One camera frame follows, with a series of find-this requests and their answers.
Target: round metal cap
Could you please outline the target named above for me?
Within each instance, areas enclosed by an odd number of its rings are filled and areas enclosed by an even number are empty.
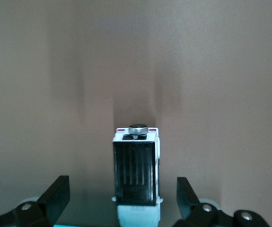
[[[128,128],[128,133],[131,135],[144,135],[149,132],[149,128],[145,124],[132,124]]]

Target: ridged surface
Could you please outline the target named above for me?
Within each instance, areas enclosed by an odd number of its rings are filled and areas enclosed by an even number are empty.
[[[119,203],[155,203],[154,143],[114,142],[116,196]]]

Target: beige backdrop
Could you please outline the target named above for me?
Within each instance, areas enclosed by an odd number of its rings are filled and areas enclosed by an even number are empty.
[[[0,213],[69,175],[60,223],[115,227],[116,127],[157,126],[176,177],[272,226],[272,1],[0,0]]]

